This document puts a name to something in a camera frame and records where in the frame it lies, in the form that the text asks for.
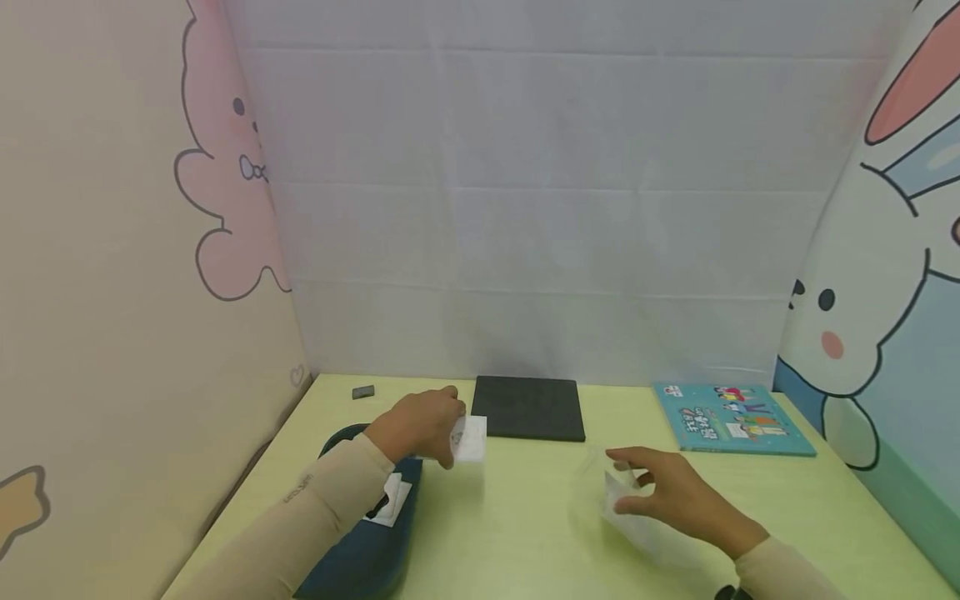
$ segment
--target dark blue bowl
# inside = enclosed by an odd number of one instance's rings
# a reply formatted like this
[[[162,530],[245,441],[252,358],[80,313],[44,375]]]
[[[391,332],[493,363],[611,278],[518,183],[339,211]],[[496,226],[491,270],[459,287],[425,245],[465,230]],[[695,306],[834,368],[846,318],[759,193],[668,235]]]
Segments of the dark blue bowl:
[[[352,440],[367,428],[351,425],[335,433],[320,455],[343,440]],[[360,521],[313,567],[295,598],[303,600],[373,600],[389,596],[403,580],[407,548],[413,529],[414,508],[420,490],[423,462],[405,458],[394,473],[413,487],[393,527]]]

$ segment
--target picture book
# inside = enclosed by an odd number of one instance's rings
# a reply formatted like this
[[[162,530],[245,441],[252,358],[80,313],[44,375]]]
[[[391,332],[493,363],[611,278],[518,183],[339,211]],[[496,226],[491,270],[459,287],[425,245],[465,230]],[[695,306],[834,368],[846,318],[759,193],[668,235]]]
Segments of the picture book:
[[[681,450],[817,454],[762,386],[655,383],[654,390]]]

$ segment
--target bow tie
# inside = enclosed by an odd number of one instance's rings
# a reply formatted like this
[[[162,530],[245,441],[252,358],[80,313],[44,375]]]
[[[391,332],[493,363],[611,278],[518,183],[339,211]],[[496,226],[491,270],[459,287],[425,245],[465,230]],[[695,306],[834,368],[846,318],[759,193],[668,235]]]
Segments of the bow tie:
[[[250,159],[247,158],[247,155],[240,155],[240,175],[247,181],[264,180],[268,183],[270,182],[270,180],[267,179],[267,167],[253,164],[250,162]]]

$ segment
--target beige sleeve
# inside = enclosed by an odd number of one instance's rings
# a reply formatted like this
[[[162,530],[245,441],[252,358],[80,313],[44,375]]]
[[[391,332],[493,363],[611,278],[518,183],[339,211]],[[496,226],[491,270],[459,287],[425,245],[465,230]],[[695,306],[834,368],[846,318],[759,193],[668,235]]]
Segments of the beige sleeve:
[[[288,600],[383,497],[394,464],[365,435],[340,442],[220,551],[177,600]]]
[[[823,573],[792,546],[767,538],[735,563],[740,587],[754,600],[841,600]]]

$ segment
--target pink cartoon bear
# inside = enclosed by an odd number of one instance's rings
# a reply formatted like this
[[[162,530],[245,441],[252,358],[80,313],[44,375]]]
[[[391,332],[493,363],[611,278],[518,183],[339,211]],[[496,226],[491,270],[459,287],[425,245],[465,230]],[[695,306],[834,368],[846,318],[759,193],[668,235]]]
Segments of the pink cartoon bear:
[[[192,205],[220,220],[197,245],[197,268],[220,300],[239,300],[264,275],[284,292],[283,267],[267,169],[247,86],[220,0],[189,0],[183,32],[182,99],[197,143],[174,161],[177,184]]]

